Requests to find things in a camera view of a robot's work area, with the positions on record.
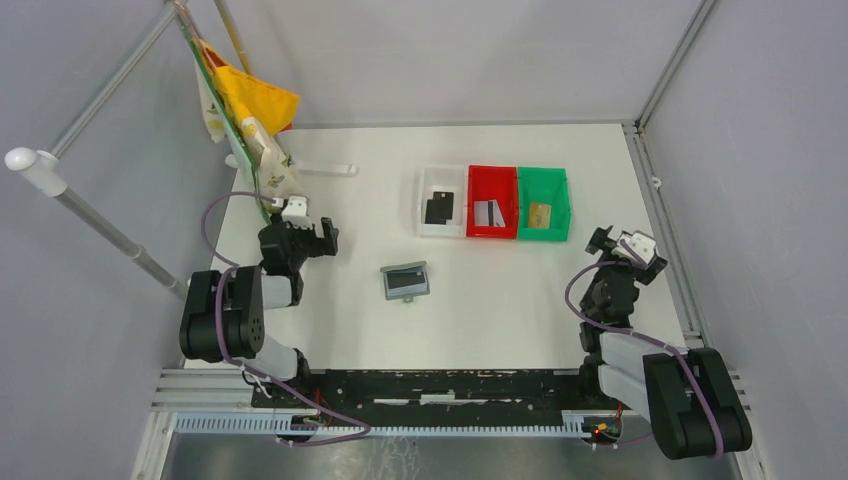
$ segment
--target floor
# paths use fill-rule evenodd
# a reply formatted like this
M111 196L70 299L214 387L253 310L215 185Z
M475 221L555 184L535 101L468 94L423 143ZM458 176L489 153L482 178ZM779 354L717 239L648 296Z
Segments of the floor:
M594 260L586 242L599 226L651 231L619 125L294 130L278 139L297 158L360 169L353 178L302 176L310 216L333 219L340 252L307 261L300 306L265 313L268 334L302 350L312 368L575 368L584 352L563 290ZM468 164L565 168L569 240L417 236L421 168ZM245 188L239 175L233 189ZM231 199L218 250L255 264L262 226L253 201ZM386 301L380 267L419 260L427 261L430 295ZM632 322L682 345L665 275L642 289Z

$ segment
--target white wall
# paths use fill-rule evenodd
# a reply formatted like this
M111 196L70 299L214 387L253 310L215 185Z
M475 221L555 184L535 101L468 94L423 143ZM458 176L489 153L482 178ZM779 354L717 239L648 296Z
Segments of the white wall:
M227 3L255 73L299 93L309 127L633 119L698 0ZM190 8L231 51L207 33L212 2Z
M0 153L48 147L160 7L0 3ZM199 215L233 178L200 120L191 62L169 26L59 166L182 278L209 265ZM0 260L2 477L127 478L159 371L179 359L181 302L5 169Z
M709 330L774 478L848 461L848 3L725 0L648 125Z

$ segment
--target purple cable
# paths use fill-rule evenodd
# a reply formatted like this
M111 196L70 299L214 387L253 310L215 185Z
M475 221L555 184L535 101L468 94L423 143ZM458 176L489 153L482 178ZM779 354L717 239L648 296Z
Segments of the purple cable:
M212 209L215 208L215 205L218 205L220 202L222 202L222 201L224 201L224 200L226 200L230 197L254 197L254 198L258 198L260 200L265 200L266 202L270 202L270 203L273 203L274 199L271 198L271 197L266 197L265 195L260 195L258 193L253 193L253 192L230 192L230 193L225 193L224 195L221 195L220 197L216 198L215 200L212 200L212 203L210 203L209 206L206 207L206 210L203 211L203 215L200 217L200 234L203 237L203 243L206 244L206 248L208 248L209 251L212 252L212 255L214 255L218 260L226 263L227 265L229 265L231 267L238 267L238 263L236 263L236 262L230 260L229 258L221 255L220 253L218 253L215 250L215 246L212 245L211 241L209 241L209 236L206 233L206 218L209 217L209 212L211 212Z
M714 457L715 458L721 457L724 454L724 440L722 439L722 436L721 436L721 430L719 430L718 422L715 419L715 415L713 415L712 411L710 410L710 406L707 403L707 399L706 399L706 397L704 397L704 392L701 390L701 387L698 385L698 380L695 378L695 374L692 373L692 369L689 368L689 365L686 363L686 359L683 358L683 355L681 355L681 353L679 351L677 351L676 348L664 343L661 340L657 340L654 337L645 335L644 333L639 333L639 332L636 332L636 331L634 331L632 329L628 329L628 328L611 327L609 325L604 325L602 323L598 323L598 322L592 320L591 318L587 317L586 315L584 315L583 312L580 311L580 309L578 309L577 307L574 306L573 303L571 303L571 300L569 298L571 296L571 289L574 287L574 284L577 283L577 280L579 280L580 277L585 275L586 272L589 272L589 271L594 270L596 268L608 267L608 266L612 266L612 265L626 265L626 264L622 264L622 263L615 262L615 261L598 262L598 263L594 263L592 265L589 265L588 267L584 268L583 270L580 270L577 273L577 275L575 275L574 278L572 278L568 282L568 285L565 287L565 303L566 303L566 305L568 305L568 308L570 308L571 311L574 312L575 315L577 315L578 317L580 317L580 319L582 319L584 322L588 323L589 325L592 325L593 327L597 327L597 328L600 328L601 330L606 330L606 331L612 332L612 333L621 333L623 335L630 335L633 338L638 338L639 340L647 342L651 345L660 347L663 350L674 355L674 358L676 358L677 362L680 363L680 366L683 367L683 373L686 374L686 378L689 380L689 384L692 387L692 391L695 393L695 397L697 397L698 403L701 404L701 408L704 410L704 414L707 417L707 422L710 424L710 430L712 430L713 437L715 438L715 442L716 442L716 452L715 452Z
M212 211L212 209L215 207L215 205L217 205L218 203L220 203L224 199L227 199L227 198L230 198L230 197L254 197L254 198L258 198L260 200L265 200L266 202L273 202L274 201L274 199L271 198L271 197L266 197L265 195L260 195L258 193L254 193L254 192L230 192L230 193L226 193L224 195L221 195L220 197L213 200L212 203L210 203L209 206L206 207L206 210L203 211L203 216L200 219L200 234L203 237L203 243L206 244L206 248L208 248L209 251L212 252L212 255L217 257L219 260L230 265L230 268L225 270L223 275L221 275L221 280L218 281L218 288L215 291L215 335L218 338L218 348L221 350L221 356L224 357L224 361L229 363L230 365L234 365L236 367L243 368L245 372L248 372L252 375L255 375L260 379L268 379L266 381L270 380L271 383L273 383L274 385L277 385L278 387L280 387L283 390L287 391L288 393L292 394L295 398L297 398L301 402L309 405L310 407L317 409L318 411L320 411L322 413L326 413L327 415L329 415L331 417L337 418L337 419L344 421L344 422L352 423L353 425L356 425L358 427L362 427L364 429L361 432L352 433L350 435L343 435L341 437L329 438L329 439L326 439L326 440L316 440L314 442L306 442L306 443L289 442L289 445L294 446L294 447L320 447L322 445L332 445L334 443L346 442L348 440L355 440L357 438L362 438L365 435L368 435L368 433L371 431L371 426L366 424L365 422L362 422L362 421L357 420L355 418L348 417L347 415L343 415L343 414L338 413L338 412L334 412L333 410L330 410L328 408L321 406L320 404L318 404L316 402L313 402L312 400L303 396L300 392L298 392L294 388L290 387L289 385L285 384L284 382L282 382L280 380L277 380L276 378L268 375L267 373L261 372L261 371L255 369L255 368L251 367L250 365L244 365L242 363L239 363L239 362L233 360L233 357L230 356L230 352L227 351L227 344L224 340L224 320L223 320L224 288L227 284L227 279L230 278L230 276L236 271L236 268L238 268L238 264L236 262L228 259L227 257L221 255L220 253L218 253L215 250L215 247L212 245L212 242L209 240L209 237L206 234L206 218L209 216L209 212Z
M274 385L276 385L276 386L282 388L283 390L287 391L288 393L294 395L294 397L297 398L298 400L300 400L301 402L309 405L312 408L317 409L320 412L326 413L327 415L330 415L331 417L338 418L339 420L342 420L342 421L348 422L348 423L352 423L352 424L354 424L358 427L363 428L363 430L361 432L352 433L350 435L344 435L344 436L335 437L335 438L328 438L326 440L316 440L314 442L306 442L306 443L289 442L289 445L293 446L293 447L320 447L322 445L332 445L334 443L341 443L341 442L346 442L348 440L355 440L357 438L362 438L365 435L368 435L368 433L371 431L371 426L369 426L368 424L366 424L366 423L364 423L360 420L357 420L355 418L348 417L347 415L343 415L341 413L334 412L334 411L330 410L329 408L325 408L325 407L319 405L318 403L313 402L312 400L306 398L304 395L302 395L300 392L298 392L294 388L287 385L285 382L281 382L280 380L277 380L276 378L268 375L267 373L261 372L261 371L255 369L255 368L251 367L250 365L245 365L243 363L239 363L236 360L234 360L233 357L230 356L230 352L227 351L227 345L226 345L226 342L224 340L224 326L223 326L224 321L223 321L222 312L224 310L224 288L226 287L227 279L230 278L230 275L232 275L233 272L235 272L236 268L237 267L230 267L230 268L228 268L227 270L224 271L224 274L221 275L221 280L218 281L218 289L215 291L215 334L218 337L218 348L221 349L221 356L224 357L224 361L229 363L230 365L235 365L237 367L244 368L244 371L246 371L250 374L256 375L260 379L263 379L265 381L270 380L271 383L273 383Z

